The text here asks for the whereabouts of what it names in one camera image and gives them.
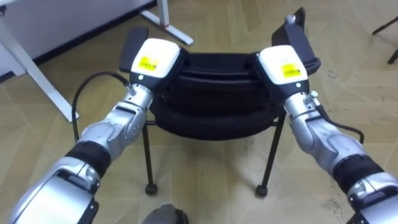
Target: white wall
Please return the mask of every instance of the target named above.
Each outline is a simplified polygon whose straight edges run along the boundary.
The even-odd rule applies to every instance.
[[[35,58],[152,0],[19,0],[0,17]],[[16,66],[0,46],[0,75]]]

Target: black cable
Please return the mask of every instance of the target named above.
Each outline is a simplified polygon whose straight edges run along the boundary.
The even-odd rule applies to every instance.
[[[339,124],[339,123],[336,123],[336,122],[332,121],[329,118],[328,114],[326,113],[326,111],[325,111],[325,109],[323,108],[322,105],[316,106],[315,108],[321,114],[322,118],[325,119],[325,121],[327,121],[328,123],[330,123],[330,124],[332,124],[332,125],[334,125],[334,126],[336,126],[338,128],[345,129],[347,131],[351,131],[351,132],[354,132],[354,133],[358,134],[359,135],[359,142],[361,144],[363,144],[363,142],[365,140],[365,135],[363,134],[362,131],[360,131],[360,130],[358,130],[356,128],[353,128],[353,127],[350,127],[350,126],[346,126],[346,125],[342,125],[342,124]]]
[[[129,81],[124,78],[123,76],[115,73],[115,72],[99,72],[96,73],[90,77],[88,77],[77,89],[75,96],[73,97],[73,102],[72,102],[72,126],[73,126],[73,135],[75,136],[75,141],[77,142],[79,140],[79,131],[77,128],[77,120],[76,120],[76,108],[77,108],[77,100],[79,99],[80,93],[83,91],[83,89],[86,87],[86,85],[92,81],[94,78],[101,76],[101,75],[110,75],[113,78],[116,78],[119,80],[121,83],[123,83],[124,86],[126,86]]]

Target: chair foot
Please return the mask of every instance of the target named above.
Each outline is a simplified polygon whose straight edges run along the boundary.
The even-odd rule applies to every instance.
[[[264,198],[264,197],[267,196],[267,194],[268,194],[268,188],[267,188],[267,187],[264,187],[264,186],[262,186],[262,185],[258,185],[258,186],[256,187],[256,195],[257,195],[258,197]]]
[[[156,195],[157,194],[157,186],[156,184],[147,184],[145,187],[145,193],[147,195]]]

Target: black cushion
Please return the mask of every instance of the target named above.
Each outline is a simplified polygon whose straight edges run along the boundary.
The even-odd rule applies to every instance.
[[[150,110],[157,125],[201,140],[228,140],[257,134],[282,114],[246,65],[246,54],[190,54],[166,97]]]

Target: black rubber pad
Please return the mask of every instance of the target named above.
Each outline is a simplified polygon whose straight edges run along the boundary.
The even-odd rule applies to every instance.
[[[133,27],[127,35],[124,42],[122,54],[120,56],[119,69],[122,72],[130,72],[131,65],[135,57],[141,49],[145,40],[148,38],[148,28],[146,27]]]

